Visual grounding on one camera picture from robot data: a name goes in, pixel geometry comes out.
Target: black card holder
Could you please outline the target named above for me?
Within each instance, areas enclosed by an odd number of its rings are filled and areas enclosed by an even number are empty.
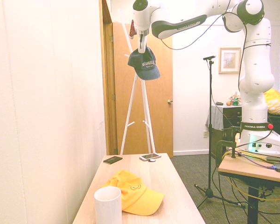
[[[115,163],[115,162],[117,162],[119,160],[122,160],[122,157],[113,156],[113,157],[111,157],[111,158],[109,158],[107,160],[104,160],[103,162],[104,163],[108,163],[108,164],[112,164],[112,163]]]

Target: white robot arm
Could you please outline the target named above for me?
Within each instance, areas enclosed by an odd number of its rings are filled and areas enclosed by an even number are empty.
[[[245,75],[239,83],[242,101],[242,150],[266,154],[280,154],[280,135],[267,122],[267,104],[264,92],[272,88],[274,77],[270,66],[271,24],[264,18],[261,0],[197,0],[194,15],[189,19],[173,20],[161,3],[149,4],[136,0],[133,4],[133,22],[138,35],[138,51],[145,52],[147,35],[159,39],[202,24],[206,18],[223,14],[224,26],[229,32],[243,30],[246,34],[243,49]]]

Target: floor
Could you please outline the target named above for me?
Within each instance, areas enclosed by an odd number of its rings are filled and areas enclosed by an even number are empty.
[[[184,185],[186,186],[189,194],[191,195],[194,203],[198,205],[204,199],[204,193],[197,190],[194,184],[198,184],[201,188],[208,187],[208,155],[186,155],[175,156],[171,159],[175,166],[179,176],[181,177]],[[215,169],[215,160],[212,159],[212,172]],[[219,186],[218,172],[214,173],[214,182]],[[220,177],[221,190],[223,196],[231,201],[237,201],[233,195],[231,185],[227,182],[224,176]],[[244,192],[248,192],[248,187],[242,183],[237,183],[237,186]],[[211,183],[211,189],[214,195],[220,196],[213,183]],[[273,190],[275,194],[268,198],[280,198],[280,188]],[[236,197],[240,201],[244,201],[244,198],[234,190]],[[247,216],[244,210],[240,206],[225,203],[227,216],[230,224],[245,224],[247,223]],[[268,213],[280,213],[280,200],[279,201],[266,201],[259,202],[259,210]],[[206,224],[228,224],[222,200],[216,198],[207,199],[199,208],[199,211],[205,220]],[[280,215],[258,215],[258,224],[280,224]]]

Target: white paneled wall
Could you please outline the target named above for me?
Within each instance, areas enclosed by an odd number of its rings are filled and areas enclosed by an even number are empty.
[[[70,224],[106,154],[98,1],[0,0],[0,224]]]
[[[121,22],[118,8],[125,22],[132,20],[134,0],[112,0],[112,16]],[[174,18],[186,19],[194,11],[196,0],[162,0]],[[272,24],[271,67],[275,77],[275,89],[280,75],[280,0],[263,0],[265,17]],[[174,48],[182,48],[192,43],[214,21],[216,16],[193,29],[173,35]],[[174,155],[208,153],[208,138],[203,138],[207,130],[205,122],[209,109],[209,70],[204,57],[217,55],[213,60],[213,97],[215,101],[226,103],[233,90],[238,87],[238,75],[218,73],[220,48],[242,47],[244,33],[229,33],[224,28],[222,18],[192,46],[173,51],[173,101],[174,101]]]

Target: white cup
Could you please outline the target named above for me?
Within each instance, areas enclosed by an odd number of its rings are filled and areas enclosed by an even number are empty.
[[[121,190],[108,186],[94,193],[96,224],[122,224]]]

